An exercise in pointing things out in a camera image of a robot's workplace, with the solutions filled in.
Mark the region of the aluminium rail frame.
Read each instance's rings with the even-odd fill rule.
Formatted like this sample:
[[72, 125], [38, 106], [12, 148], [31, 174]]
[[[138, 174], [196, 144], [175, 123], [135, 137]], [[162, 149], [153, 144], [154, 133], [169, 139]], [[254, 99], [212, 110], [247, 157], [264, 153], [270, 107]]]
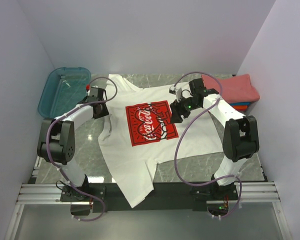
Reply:
[[71, 218], [70, 204], [44, 180], [57, 171], [37, 158], [28, 184], [23, 184], [6, 233], [7, 240], [290, 240], [292, 238], [274, 182], [266, 181], [258, 157], [241, 170], [240, 208], [218, 220], [207, 212], [132, 210], [106, 213], [93, 222]]

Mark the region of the white t shirt red print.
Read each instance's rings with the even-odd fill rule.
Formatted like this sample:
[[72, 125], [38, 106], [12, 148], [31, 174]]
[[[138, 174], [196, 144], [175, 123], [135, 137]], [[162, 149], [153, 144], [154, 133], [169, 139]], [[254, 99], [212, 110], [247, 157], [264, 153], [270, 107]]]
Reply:
[[175, 157], [219, 153], [222, 142], [202, 108], [172, 124], [169, 86], [139, 88], [119, 74], [109, 75], [104, 119], [98, 143], [107, 167], [132, 208], [153, 190], [157, 165]]

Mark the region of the blue folded t shirt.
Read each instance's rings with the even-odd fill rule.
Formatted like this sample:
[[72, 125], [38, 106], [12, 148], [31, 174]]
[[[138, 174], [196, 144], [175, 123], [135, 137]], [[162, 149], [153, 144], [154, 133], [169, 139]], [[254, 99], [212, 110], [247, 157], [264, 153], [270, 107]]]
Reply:
[[249, 106], [251, 102], [236, 102], [236, 103], [231, 103], [231, 106]]

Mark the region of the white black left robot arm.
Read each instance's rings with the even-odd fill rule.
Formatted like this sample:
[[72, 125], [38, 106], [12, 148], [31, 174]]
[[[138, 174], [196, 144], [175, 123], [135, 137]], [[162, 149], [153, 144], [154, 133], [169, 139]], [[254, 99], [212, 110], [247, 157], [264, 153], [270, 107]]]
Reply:
[[87, 88], [87, 95], [73, 109], [43, 120], [37, 144], [38, 156], [54, 165], [63, 176], [64, 194], [78, 201], [94, 197], [87, 175], [74, 159], [75, 130], [89, 120], [109, 115], [106, 90], [96, 86]]

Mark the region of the teal plastic bin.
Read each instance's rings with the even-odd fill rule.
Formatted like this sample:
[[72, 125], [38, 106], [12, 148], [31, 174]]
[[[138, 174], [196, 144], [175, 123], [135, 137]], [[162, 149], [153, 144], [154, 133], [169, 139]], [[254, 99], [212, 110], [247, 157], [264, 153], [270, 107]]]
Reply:
[[60, 67], [45, 83], [37, 107], [43, 118], [56, 118], [73, 109], [86, 96], [91, 72], [84, 67]]

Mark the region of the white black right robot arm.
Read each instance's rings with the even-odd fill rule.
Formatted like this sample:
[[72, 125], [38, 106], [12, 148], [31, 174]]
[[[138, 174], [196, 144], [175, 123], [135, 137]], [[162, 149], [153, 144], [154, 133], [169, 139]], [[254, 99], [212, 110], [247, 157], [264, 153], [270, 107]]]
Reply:
[[212, 175], [209, 193], [220, 200], [227, 194], [237, 180], [242, 165], [260, 149], [258, 125], [254, 116], [246, 116], [223, 100], [223, 89], [206, 88], [202, 79], [188, 83], [190, 96], [184, 97], [181, 88], [173, 85], [169, 93], [176, 96], [170, 104], [172, 124], [182, 123], [191, 111], [203, 108], [210, 112], [224, 127], [222, 150], [223, 160], [218, 170]]

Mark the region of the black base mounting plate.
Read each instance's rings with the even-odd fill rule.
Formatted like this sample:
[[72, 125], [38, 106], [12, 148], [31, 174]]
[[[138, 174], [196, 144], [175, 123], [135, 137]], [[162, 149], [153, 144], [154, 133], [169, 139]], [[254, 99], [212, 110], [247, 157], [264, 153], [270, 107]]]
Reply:
[[[242, 185], [233, 182], [220, 186], [217, 182], [202, 185], [193, 182], [159, 182], [134, 210], [192, 210], [208, 212], [223, 217], [230, 212], [230, 202], [239, 203]], [[108, 211], [131, 211], [124, 194], [116, 183], [85, 182], [79, 190], [66, 184], [61, 188], [60, 201], [71, 204], [71, 213], [75, 216], [88, 216], [90, 213]]]

